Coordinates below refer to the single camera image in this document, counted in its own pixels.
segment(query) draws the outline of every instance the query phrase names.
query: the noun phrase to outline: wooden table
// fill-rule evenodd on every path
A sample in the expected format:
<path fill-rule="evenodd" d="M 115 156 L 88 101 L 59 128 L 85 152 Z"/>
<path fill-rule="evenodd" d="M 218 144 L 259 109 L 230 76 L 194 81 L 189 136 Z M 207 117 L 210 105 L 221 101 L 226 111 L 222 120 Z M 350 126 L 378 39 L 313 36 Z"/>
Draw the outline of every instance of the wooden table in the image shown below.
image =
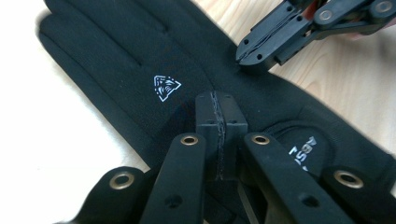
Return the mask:
<path fill-rule="evenodd" d="M 106 171 L 148 167 L 41 47 L 35 21 L 44 3 L 14 2 L 0 13 L 0 205 L 3 220 L 53 223 L 72 218 Z M 237 44 L 280 1 L 195 2 Z M 393 27 L 358 41 L 314 42 L 271 71 L 396 154 L 395 59 Z"/>

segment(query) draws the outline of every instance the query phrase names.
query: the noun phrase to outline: hole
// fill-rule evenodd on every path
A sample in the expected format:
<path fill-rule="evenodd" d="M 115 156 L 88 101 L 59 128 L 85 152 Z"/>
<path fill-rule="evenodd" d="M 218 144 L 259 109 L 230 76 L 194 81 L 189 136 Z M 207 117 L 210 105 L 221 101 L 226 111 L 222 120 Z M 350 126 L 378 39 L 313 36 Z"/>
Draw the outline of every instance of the hole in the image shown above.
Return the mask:
<path fill-rule="evenodd" d="M 175 209 L 179 207 L 183 203 L 183 200 L 180 196 L 174 194 L 170 195 L 165 199 L 165 206 L 171 209 Z"/>
<path fill-rule="evenodd" d="M 113 189 L 126 189 L 134 183 L 134 175 L 129 172 L 119 172 L 116 173 L 110 179 L 110 187 Z"/>
<path fill-rule="evenodd" d="M 307 32 L 305 32 L 304 37 L 309 37 L 312 35 L 312 30 L 308 30 Z"/>
<path fill-rule="evenodd" d="M 315 208 L 320 206 L 318 199 L 312 195 L 303 193 L 302 195 L 300 195 L 299 199 L 307 207 Z"/>
<path fill-rule="evenodd" d="M 342 185 L 352 189 L 361 189 L 364 184 L 363 181 L 357 176 L 347 171 L 336 171 L 334 178 Z"/>
<path fill-rule="evenodd" d="M 252 141 L 259 145 L 267 145 L 268 143 L 270 143 L 270 139 L 263 135 L 254 135 L 252 137 Z"/>
<path fill-rule="evenodd" d="M 198 138 L 195 136 L 185 136 L 183 138 L 181 138 L 181 143 L 185 146 L 192 146 L 198 143 Z"/>
<path fill-rule="evenodd" d="M 375 10 L 379 13 L 387 12 L 392 9 L 392 3 L 390 1 L 383 1 L 375 6 Z"/>
<path fill-rule="evenodd" d="M 122 184 L 125 184 L 126 182 L 128 182 L 128 180 L 129 180 L 128 176 L 122 175 L 122 176 L 117 177 L 115 181 L 116 181 L 116 184 L 122 185 Z"/>

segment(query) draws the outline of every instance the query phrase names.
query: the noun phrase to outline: black plastic part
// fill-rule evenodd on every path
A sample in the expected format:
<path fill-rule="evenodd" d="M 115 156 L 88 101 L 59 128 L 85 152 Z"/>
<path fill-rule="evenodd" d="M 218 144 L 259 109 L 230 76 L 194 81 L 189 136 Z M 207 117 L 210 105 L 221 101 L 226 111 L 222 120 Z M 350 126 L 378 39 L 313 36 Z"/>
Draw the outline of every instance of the black plastic part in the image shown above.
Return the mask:
<path fill-rule="evenodd" d="M 236 61 L 246 70 L 261 73 L 276 63 L 284 64 L 315 39 L 370 35 L 396 16 L 396 0 L 333 0 L 319 8 L 312 21 L 300 14 L 300 6 L 307 7 L 302 1 L 284 1 L 256 24 L 239 44 Z"/>
<path fill-rule="evenodd" d="M 145 182 L 143 172 L 132 167 L 107 172 L 69 223 L 133 223 L 134 217 L 140 217 L 141 206 L 147 200 L 140 199 L 142 191 L 149 189 Z"/>
<path fill-rule="evenodd" d="M 196 133 L 173 140 L 140 223 L 203 223 L 205 146 Z"/>
<path fill-rule="evenodd" d="M 236 51 L 236 60 L 243 66 L 271 68 L 279 62 L 276 55 L 302 37 L 310 21 L 288 1 L 283 2 L 262 19 L 244 38 Z"/>
<path fill-rule="evenodd" d="M 207 141 L 206 179 L 237 179 L 237 143 L 248 123 L 235 99 L 220 91 L 207 91 L 195 99 L 196 132 Z"/>
<path fill-rule="evenodd" d="M 342 20 L 347 14 L 367 4 L 367 0 L 334 0 L 315 12 L 314 22 L 319 29 L 328 29 Z"/>
<path fill-rule="evenodd" d="M 353 223 L 318 183 L 269 135 L 249 133 L 245 162 L 268 201 L 265 223 Z"/>
<path fill-rule="evenodd" d="M 323 170 L 321 182 L 356 223 L 396 223 L 396 199 L 366 175 L 334 166 Z"/>
<path fill-rule="evenodd" d="M 376 0 L 369 11 L 373 22 L 388 23 L 396 16 L 396 0 Z"/>

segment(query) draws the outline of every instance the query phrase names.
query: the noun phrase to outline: black fabric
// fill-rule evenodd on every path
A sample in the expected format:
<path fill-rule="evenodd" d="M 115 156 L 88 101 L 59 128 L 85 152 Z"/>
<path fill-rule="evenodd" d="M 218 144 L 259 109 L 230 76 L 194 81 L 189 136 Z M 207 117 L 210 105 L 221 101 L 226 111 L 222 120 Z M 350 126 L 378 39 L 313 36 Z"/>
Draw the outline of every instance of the black fabric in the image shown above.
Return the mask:
<path fill-rule="evenodd" d="M 286 152 L 314 137 L 302 162 L 311 174 L 344 165 L 388 189 L 395 182 L 395 160 L 313 97 L 269 73 L 242 72 L 235 44 L 190 1 L 46 3 L 44 47 L 148 166 L 194 131 L 195 96 L 215 90 L 234 97 L 250 131 L 272 134 Z"/>

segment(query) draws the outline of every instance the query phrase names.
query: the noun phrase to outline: brass grommet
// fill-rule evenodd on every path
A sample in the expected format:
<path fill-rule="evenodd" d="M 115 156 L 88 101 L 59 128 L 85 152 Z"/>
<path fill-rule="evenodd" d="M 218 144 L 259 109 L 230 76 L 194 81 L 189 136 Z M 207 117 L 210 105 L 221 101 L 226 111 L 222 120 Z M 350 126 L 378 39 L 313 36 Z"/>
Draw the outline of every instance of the brass grommet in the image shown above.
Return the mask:
<path fill-rule="evenodd" d="M 258 144 L 258 145 L 267 145 L 267 144 L 269 144 L 270 143 L 270 139 L 269 138 L 267 138 L 266 136 L 264 136 L 264 135 L 258 135 L 258 134 L 256 134 L 256 135 L 253 135 L 252 137 L 251 137 L 251 141 L 253 141 L 254 143 L 256 143 L 256 144 Z"/>
<path fill-rule="evenodd" d="M 198 143 L 198 138 L 192 135 L 187 135 L 182 137 L 180 142 L 185 146 L 193 146 Z"/>
<path fill-rule="evenodd" d="M 126 181 L 122 181 L 122 183 L 119 183 L 120 178 L 124 176 L 127 178 Z M 124 172 L 116 173 L 113 176 L 113 178 L 111 178 L 109 185 L 113 189 L 126 189 L 129 186 L 131 186 L 133 183 L 134 183 L 134 175 L 124 171 Z"/>
<path fill-rule="evenodd" d="M 358 178 L 356 175 L 347 172 L 347 171 L 336 171 L 334 173 L 334 178 L 342 185 L 345 185 L 352 189 L 361 189 L 364 184 L 363 181 Z"/>

